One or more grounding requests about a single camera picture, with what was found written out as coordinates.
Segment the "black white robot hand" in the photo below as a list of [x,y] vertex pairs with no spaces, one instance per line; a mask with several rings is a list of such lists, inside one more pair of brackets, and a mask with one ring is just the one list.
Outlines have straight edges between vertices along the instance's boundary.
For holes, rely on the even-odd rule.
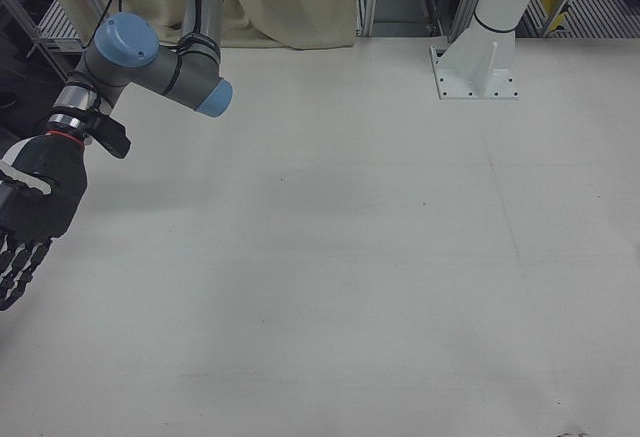
[[87,189],[85,146],[57,131],[24,141],[1,159],[1,309],[20,299],[63,236]]

